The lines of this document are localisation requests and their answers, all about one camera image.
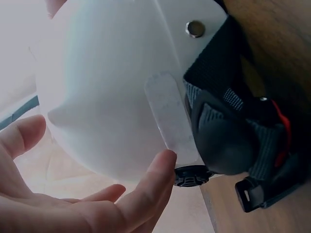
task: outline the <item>finger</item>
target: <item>finger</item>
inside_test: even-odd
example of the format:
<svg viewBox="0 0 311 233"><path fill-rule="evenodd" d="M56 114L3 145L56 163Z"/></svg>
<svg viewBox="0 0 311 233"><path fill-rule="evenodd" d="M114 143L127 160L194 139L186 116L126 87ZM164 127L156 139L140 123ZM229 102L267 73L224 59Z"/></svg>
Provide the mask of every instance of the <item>finger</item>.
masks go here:
<svg viewBox="0 0 311 233"><path fill-rule="evenodd" d="M126 191L126 188L121 184L113 184L97 193L94 193L81 201L101 201L108 200L115 202Z"/></svg>
<svg viewBox="0 0 311 233"><path fill-rule="evenodd" d="M132 233L151 233L154 230L157 222L159 221L165 207L167 206L167 204L170 200L174 181L175 181L175 174L172 176L171 182L166 187L166 191L165 191L161 201L157 205L157 211L156 211L155 215L151 219L149 219L147 222L145 222L144 224L139 226L137 229L135 229Z"/></svg>
<svg viewBox="0 0 311 233"><path fill-rule="evenodd" d="M116 204L127 231L134 230L155 214L165 187L171 182L176 159L176 154L171 150L158 154L136 189Z"/></svg>
<svg viewBox="0 0 311 233"><path fill-rule="evenodd" d="M75 198L63 198L61 200L65 201L65 202L68 202L68 203L71 203L71 204L74 204L74 203L77 203L77 202L81 201L80 199L75 199Z"/></svg>
<svg viewBox="0 0 311 233"><path fill-rule="evenodd" d="M66 1L67 0L45 0L49 17L53 18Z"/></svg>
<svg viewBox="0 0 311 233"><path fill-rule="evenodd" d="M0 146L15 159L34 147L43 137L46 129L41 115L18 120L0 133Z"/></svg>

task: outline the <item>gray strap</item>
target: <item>gray strap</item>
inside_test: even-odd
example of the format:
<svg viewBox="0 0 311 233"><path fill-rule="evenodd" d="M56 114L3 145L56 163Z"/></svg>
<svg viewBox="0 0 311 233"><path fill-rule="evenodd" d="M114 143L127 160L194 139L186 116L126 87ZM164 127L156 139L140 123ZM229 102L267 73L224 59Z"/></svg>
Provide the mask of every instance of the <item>gray strap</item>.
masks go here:
<svg viewBox="0 0 311 233"><path fill-rule="evenodd" d="M192 108L195 98L200 93L201 89L187 83L186 81L184 81L184 83L187 89L189 103ZM225 92L223 100L237 111L239 111L243 106L243 101L230 88ZM205 104L199 120L199 130L207 122L223 117L224 115L222 113L212 109L208 104ZM252 120L247 120L247 122L254 129L260 145L257 160L254 163L254 166L249 170L249 174L256 180L264 181L271 177L271 172L274 168L274 161L277 156L278 141L285 129L282 124L277 124L272 128L267 128Z"/></svg>

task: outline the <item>metal rivet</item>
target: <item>metal rivet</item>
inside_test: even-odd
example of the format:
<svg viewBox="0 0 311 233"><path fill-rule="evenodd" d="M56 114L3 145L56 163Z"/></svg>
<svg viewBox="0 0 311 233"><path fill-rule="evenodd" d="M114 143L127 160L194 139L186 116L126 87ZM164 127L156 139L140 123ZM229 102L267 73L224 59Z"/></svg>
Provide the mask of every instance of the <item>metal rivet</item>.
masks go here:
<svg viewBox="0 0 311 233"><path fill-rule="evenodd" d="M198 20L190 21L186 23L186 33L193 38L199 38L204 35L205 26Z"/></svg>

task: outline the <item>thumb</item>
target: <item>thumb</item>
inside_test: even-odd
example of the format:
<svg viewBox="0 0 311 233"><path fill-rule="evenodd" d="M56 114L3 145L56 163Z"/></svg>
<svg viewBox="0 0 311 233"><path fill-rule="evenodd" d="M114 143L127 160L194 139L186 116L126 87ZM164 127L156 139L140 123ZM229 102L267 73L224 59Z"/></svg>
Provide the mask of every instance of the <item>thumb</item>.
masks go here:
<svg viewBox="0 0 311 233"><path fill-rule="evenodd" d="M46 129L41 115L18 120L0 133L0 146L15 159L34 147L43 137Z"/></svg>

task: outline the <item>black padding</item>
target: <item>black padding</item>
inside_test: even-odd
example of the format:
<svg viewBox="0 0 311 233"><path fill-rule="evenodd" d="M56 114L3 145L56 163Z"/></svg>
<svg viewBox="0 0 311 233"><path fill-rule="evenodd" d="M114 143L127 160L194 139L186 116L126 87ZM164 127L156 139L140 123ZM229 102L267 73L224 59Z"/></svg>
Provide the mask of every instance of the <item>black padding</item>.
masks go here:
<svg viewBox="0 0 311 233"><path fill-rule="evenodd" d="M256 158L248 133L232 120L217 119L205 124L194 140L208 169L219 174L247 171Z"/></svg>

